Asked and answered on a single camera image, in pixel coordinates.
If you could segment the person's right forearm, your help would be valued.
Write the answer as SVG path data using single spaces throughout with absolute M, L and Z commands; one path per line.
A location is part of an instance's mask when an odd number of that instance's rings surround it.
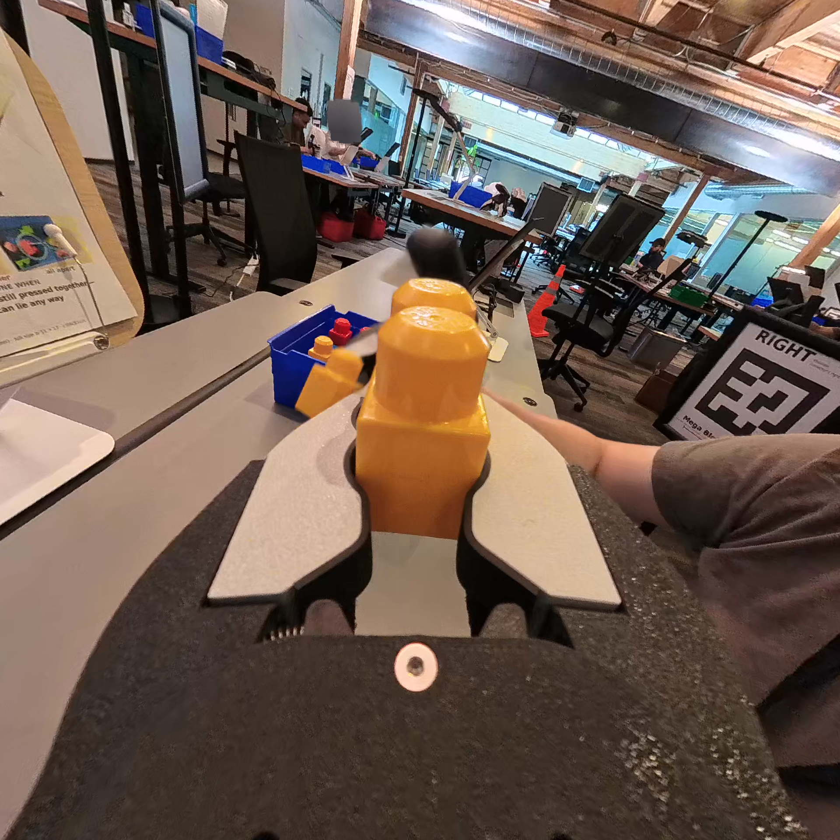
M 535 429 L 568 464 L 583 469 L 637 525 L 666 526 L 653 485 L 658 447 L 597 437 L 572 423 L 532 413 L 490 390 L 484 389 L 484 395 Z

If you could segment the blue plastic bin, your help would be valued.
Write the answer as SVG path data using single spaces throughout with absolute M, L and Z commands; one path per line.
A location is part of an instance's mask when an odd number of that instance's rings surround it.
M 308 356 L 314 339 L 329 335 L 337 318 L 347 318 L 353 336 L 361 330 L 378 326 L 372 318 L 355 311 L 341 312 L 327 306 L 281 330 L 268 340 L 275 402 L 294 408 L 309 373 L 315 364 L 323 364 Z

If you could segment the brown box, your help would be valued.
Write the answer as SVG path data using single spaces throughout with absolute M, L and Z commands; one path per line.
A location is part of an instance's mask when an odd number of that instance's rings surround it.
M 657 415 L 661 414 L 668 404 L 669 395 L 678 378 L 678 372 L 657 369 L 635 395 L 635 403 Z

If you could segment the black upright panel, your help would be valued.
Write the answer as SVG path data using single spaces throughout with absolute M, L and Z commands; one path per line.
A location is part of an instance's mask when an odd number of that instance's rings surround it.
M 236 146 L 259 257 L 257 290 L 283 297 L 312 281 L 318 261 L 300 149 L 241 133 Z

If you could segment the black framed sign stand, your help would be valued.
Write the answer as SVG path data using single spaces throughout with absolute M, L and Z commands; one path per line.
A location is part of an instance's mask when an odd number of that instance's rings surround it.
M 165 169 L 170 189 L 176 300 L 181 317 L 193 314 L 186 254 L 185 205 L 209 188 L 196 36 L 189 14 L 150 2 L 164 106 Z

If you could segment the yellow two-stud block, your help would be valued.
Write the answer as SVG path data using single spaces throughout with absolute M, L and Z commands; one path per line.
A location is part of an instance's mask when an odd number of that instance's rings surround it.
M 463 286 L 420 277 L 397 288 L 356 419 L 355 477 L 373 531 L 458 538 L 488 455 L 489 355 Z

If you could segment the grey trash can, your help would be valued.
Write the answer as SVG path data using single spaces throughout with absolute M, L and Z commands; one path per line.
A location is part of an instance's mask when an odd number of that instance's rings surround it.
M 686 339 L 668 332 L 644 327 L 626 356 L 649 371 L 666 368 L 687 345 Z

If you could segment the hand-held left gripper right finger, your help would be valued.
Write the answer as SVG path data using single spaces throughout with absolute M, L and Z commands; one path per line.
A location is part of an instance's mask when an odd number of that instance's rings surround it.
M 562 455 L 490 396 L 485 467 L 465 499 L 463 530 L 484 559 L 555 606 L 622 604 Z

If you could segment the black office chair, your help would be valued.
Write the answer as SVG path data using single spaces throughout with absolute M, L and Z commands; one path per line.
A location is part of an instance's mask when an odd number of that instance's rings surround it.
M 562 377 L 575 395 L 573 409 L 580 413 L 587 404 L 591 384 L 570 366 L 572 351 L 588 350 L 600 358 L 609 356 L 623 338 L 646 289 L 632 285 L 626 290 L 616 284 L 611 272 L 596 271 L 586 277 L 582 299 L 575 304 L 555 303 L 544 310 L 556 327 L 553 351 L 538 362 L 540 377 L 555 381 Z
M 206 147 L 201 141 L 189 142 L 185 149 L 179 143 L 173 149 L 171 142 L 167 141 L 165 154 L 165 181 L 170 187 L 172 214 L 172 224 L 166 228 L 169 242 L 185 243 L 188 239 L 200 237 L 205 245 L 215 248 L 220 267 L 228 264 L 226 247 L 250 257 L 252 248 L 211 225 L 208 214 L 209 207 L 216 215 L 221 215 L 222 203 L 245 200 L 242 181 L 226 173 L 209 171 Z M 203 206 L 201 221 L 188 224 L 184 220 L 183 207 L 194 202 Z

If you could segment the black tilted panel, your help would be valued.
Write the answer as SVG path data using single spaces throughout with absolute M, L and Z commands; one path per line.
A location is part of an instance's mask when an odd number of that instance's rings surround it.
M 580 248 L 580 256 L 602 267 L 616 268 L 636 255 L 665 209 L 635 196 L 614 198 Z

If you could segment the printed instruction sheet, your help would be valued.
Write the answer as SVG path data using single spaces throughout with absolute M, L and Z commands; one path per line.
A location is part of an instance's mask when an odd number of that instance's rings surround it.
M 47 79 L 1 41 L 2 358 L 100 329 L 124 343 L 140 284 Z

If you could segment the black-white marker sign stand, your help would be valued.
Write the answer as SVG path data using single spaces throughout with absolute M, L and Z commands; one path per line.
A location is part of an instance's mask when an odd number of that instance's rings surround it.
M 839 433 L 839 348 L 764 309 L 744 308 L 687 365 L 654 427 L 671 440 Z

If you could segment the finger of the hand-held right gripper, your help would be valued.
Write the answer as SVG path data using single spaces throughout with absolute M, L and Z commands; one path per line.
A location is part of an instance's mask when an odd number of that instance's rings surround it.
M 375 369 L 381 329 L 365 328 L 341 349 L 341 380 L 350 389 L 360 389 L 370 382 Z

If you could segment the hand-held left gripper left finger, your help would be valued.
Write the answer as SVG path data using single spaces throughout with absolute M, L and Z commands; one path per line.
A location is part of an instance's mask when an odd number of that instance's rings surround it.
M 358 395 L 270 450 L 206 593 L 209 603 L 304 610 L 328 598 L 355 608 L 371 581 L 371 518 L 354 475 Z

